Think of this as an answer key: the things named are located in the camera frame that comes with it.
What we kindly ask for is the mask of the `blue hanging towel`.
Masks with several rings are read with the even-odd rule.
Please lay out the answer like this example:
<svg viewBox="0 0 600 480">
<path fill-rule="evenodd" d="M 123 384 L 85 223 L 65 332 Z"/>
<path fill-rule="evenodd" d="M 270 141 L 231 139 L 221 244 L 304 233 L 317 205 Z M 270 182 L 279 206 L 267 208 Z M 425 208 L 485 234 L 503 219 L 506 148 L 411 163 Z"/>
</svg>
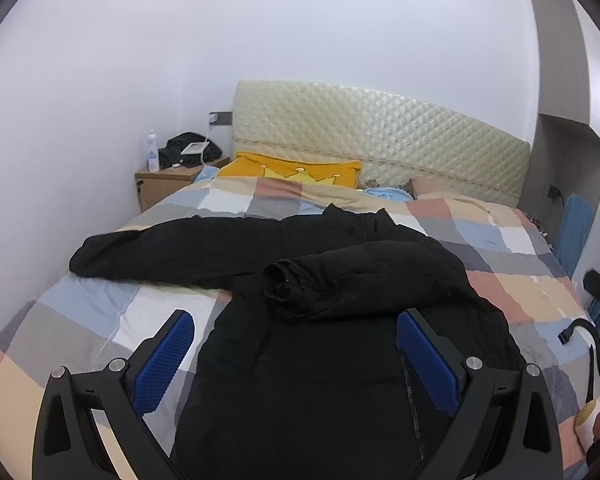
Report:
<svg viewBox="0 0 600 480">
<path fill-rule="evenodd" d="M 566 199 L 562 223 L 554 243 L 554 256 L 572 278 L 594 219 L 592 206 L 581 196 L 571 193 Z"/>
</svg>

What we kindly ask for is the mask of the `wooden nightstand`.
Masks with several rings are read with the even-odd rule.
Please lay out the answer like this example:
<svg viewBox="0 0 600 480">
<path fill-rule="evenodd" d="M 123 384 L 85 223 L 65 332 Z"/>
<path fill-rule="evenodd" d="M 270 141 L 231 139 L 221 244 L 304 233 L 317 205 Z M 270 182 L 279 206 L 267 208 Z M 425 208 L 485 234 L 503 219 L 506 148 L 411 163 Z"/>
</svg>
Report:
<svg viewBox="0 0 600 480">
<path fill-rule="evenodd" d="M 181 188 L 186 188 L 202 170 L 202 165 L 170 167 L 157 172 L 138 170 L 135 173 L 135 185 L 140 211 L 144 212 Z"/>
</svg>

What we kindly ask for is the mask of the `yellow crown pillow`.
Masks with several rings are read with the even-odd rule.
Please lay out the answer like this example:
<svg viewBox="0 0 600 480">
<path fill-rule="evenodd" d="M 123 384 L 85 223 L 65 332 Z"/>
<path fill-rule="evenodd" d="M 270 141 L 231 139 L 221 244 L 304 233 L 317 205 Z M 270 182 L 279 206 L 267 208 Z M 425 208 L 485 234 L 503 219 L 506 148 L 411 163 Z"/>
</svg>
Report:
<svg viewBox="0 0 600 480">
<path fill-rule="evenodd" d="M 299 183 L 358 186 L 362 164 L 358 160 L 345 162 L 305 162 L 248 151 L 238 151 L 235 159 L 222 167 L 218 177 L 255 177 L 287 180 Z"/>
</svg>

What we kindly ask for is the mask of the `cream quilted headboard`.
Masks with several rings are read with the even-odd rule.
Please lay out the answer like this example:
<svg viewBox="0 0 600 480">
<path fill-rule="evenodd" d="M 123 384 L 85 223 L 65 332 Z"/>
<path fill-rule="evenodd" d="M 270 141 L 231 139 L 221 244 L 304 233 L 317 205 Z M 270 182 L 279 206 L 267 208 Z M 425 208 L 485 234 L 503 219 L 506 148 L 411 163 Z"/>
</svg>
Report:
<svg viewBox="0 0 600 480">
<path fill-rule="evenodd" d="M 427 177 L 478 200 L 518 204 L 528 142 L 440 105 L 361 88 L 242 80 L 233 145 L 306 162 L 357 160 L 358 183 L 399 186 Z"/>
</svg>

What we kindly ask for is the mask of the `grey wall socket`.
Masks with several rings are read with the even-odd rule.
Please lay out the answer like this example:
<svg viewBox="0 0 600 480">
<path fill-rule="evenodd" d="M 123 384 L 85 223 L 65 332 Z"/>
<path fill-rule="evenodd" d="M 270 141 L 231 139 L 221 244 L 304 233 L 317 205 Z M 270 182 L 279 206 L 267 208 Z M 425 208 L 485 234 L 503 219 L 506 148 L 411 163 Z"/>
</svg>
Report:
<svg viewBox="0 0 600 480">
<path fill-rule="evenodd" d="M 210 126 L 231 126 L 233 125 L 232 112 L 211 112 L 209 114 Z"/>
</svg>

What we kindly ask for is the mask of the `black bag on nightstand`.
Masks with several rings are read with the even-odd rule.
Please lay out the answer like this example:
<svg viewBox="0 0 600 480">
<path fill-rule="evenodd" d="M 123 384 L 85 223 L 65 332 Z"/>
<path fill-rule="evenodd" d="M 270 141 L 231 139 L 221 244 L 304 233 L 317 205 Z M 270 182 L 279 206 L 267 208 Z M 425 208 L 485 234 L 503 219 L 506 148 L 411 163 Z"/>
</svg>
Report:
<svg viewBox="0 0 600 480">
<path fill-rule="evenodd" d="M 223 156 L 222 150 L 213 141 L 194 132 L 183 132 L 167 140 L 158 154 L 161 169 L 174 165 L 187 168 L 207 165 Z"/>
</svg>

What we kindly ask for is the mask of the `grey wardrobe panel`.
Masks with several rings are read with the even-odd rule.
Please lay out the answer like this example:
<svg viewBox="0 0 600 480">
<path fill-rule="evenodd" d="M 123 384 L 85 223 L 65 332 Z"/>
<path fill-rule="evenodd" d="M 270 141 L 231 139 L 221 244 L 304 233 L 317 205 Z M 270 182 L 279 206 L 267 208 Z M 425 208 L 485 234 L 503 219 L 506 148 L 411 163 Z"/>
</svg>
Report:
<svg viewBox="0 0 600 480">
<path fill-rule="evenodd" d="M 588 57 L 572 0 L 531 0 L 540 59 L 539 113 L 587 124 Z"/>
</svg>

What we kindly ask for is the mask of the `light blue pillow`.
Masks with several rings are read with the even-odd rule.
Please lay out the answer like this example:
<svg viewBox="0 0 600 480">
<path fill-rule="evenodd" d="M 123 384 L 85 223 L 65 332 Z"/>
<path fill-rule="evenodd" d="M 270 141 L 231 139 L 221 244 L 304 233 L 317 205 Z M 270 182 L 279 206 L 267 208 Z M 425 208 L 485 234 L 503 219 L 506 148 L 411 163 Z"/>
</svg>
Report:
<svg viewBox="0 0 600 480">
<path fill-rule="evenodd" d="M 363 193 L 369 196 L 382 198 L 383 200 L 393 200 L 394 202 L 409 202 L 414 197 L 403 188 L 393 188 L 392 186 L 376 186 L 376 188 L 364 188 Z"/>
</svg>

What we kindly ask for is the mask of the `white lotion bottle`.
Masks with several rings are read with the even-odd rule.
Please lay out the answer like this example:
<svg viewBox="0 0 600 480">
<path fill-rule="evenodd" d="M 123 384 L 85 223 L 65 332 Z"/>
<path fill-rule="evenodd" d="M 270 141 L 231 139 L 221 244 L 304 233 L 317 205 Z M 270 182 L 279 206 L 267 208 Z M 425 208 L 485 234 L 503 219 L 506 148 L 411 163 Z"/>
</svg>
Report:
<svg viewBox="0 0 600 480">
<path fill-rule="evenodd" d="M 160 170 L 158 141 L 154 130 L 147 137 L 147 168 L 152 174 Z"/>
</svg>

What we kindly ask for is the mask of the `black puffer jacket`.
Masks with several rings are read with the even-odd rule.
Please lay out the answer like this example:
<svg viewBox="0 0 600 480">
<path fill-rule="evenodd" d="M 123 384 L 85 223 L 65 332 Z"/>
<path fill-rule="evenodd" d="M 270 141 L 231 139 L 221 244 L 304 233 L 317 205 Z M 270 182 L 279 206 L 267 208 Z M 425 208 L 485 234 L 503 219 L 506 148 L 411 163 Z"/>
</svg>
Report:
<svg viewBox="0 0 600 480">
<path fill-rule="evenodd" d="M 224 289 L 171 456 L 189 479 L 406 479 L 448 424 L 396 346 L 419 310 L 466 356 L 520 370 L 502 311 L 385 211 L 192 217 L 88 238 L 82 278 Z"/>
</svg>

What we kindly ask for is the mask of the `white tablet device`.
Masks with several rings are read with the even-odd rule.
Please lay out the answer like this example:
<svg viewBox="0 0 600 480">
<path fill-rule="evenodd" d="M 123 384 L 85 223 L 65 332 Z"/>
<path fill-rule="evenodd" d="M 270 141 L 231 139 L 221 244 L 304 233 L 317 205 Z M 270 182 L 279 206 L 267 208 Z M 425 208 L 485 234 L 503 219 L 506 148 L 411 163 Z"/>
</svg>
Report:
<svg viewBox="0 0 600 480">
<path fill-rule="evenodd" d="M 182 156 L 194 156 L 204 154 L 204 150 L 209 145 L 208 141 L 192 142 L 181 150 Z"/>
</svg>

